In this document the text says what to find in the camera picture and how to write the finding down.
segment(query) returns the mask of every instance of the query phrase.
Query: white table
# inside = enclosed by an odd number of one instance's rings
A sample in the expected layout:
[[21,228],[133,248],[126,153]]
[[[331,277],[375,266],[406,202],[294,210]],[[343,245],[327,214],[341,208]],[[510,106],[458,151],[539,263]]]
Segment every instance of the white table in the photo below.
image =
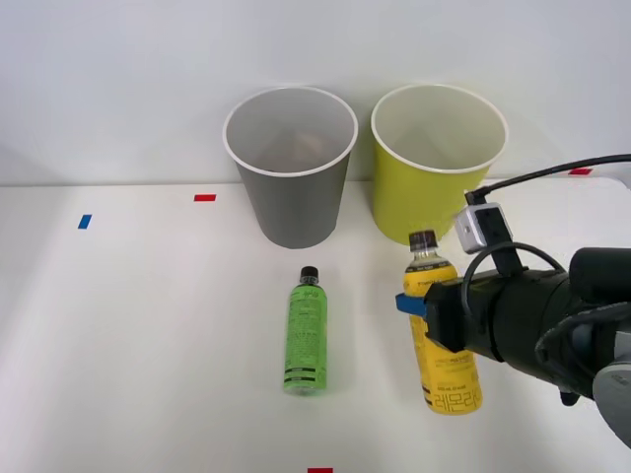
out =
[[[375,227],[368,188],[348,183],[336,231],[305,250],[266,240],[240,185],[0,189],[0,471],[628,473],[594,403],[565,408],[506,365],[478,357],[478,412],[430,412],[394,308],[410,255]],[[631,244],[619,182],[493,197],[516,240],[566,265]],[[442,251],[465,268],[453,233]],[[308,264],[329,297],[329,389],[296,398],[287,297]]]

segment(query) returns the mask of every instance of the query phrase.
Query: green bottle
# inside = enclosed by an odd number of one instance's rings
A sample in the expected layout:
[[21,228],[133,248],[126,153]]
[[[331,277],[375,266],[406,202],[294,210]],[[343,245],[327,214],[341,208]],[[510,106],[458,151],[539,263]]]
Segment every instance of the green bottle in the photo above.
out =
[[317,269],[306,266],[289,298],[285,392],[309,395],[326,389],[326,294]]

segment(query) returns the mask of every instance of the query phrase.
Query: bottle label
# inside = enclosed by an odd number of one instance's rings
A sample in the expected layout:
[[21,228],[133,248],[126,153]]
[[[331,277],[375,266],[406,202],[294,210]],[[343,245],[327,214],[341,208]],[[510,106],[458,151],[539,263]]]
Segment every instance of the bottle label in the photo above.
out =
[[290,296],[285,387],[326,388],[326,294],[299,286]]
[[[408,267],[403,280],[407,296],[425,297],[431,285],[456,278],[449,261]],[[452,353],[427,338],[427,322],[410,316],[414,349],[421,371],[423,395],[427,404],[441,414],[465,414],[482,404],[475,359],[471,352]]]

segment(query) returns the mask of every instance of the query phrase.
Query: bottle cap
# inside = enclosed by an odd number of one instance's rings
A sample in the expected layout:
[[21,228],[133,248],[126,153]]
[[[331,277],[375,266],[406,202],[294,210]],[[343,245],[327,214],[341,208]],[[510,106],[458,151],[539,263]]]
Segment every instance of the bottle cap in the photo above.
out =
[[317,276],[318,276],[317,268],[315,268],[313,266],[305,266],[300,271],[300,280],[301,281],[303,279],[305,279],[305,278],[309,278],[309,279],[315,279],[315,282],[317,283],[317,281],[318,281]]
[[422,251],[423,249],[436,248],[436,234],[433,230],[424,230],[410,234],[410,251]]

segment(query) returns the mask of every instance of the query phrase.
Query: gray paper cup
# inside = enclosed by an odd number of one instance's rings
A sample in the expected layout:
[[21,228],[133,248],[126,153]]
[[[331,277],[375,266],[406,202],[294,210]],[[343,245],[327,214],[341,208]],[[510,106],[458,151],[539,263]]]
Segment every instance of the gray paper cup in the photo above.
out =
[[306,248],[333,232],[357,133],[351,107],[319,89],[274,89],[233,109],[224,145],[266,237]]

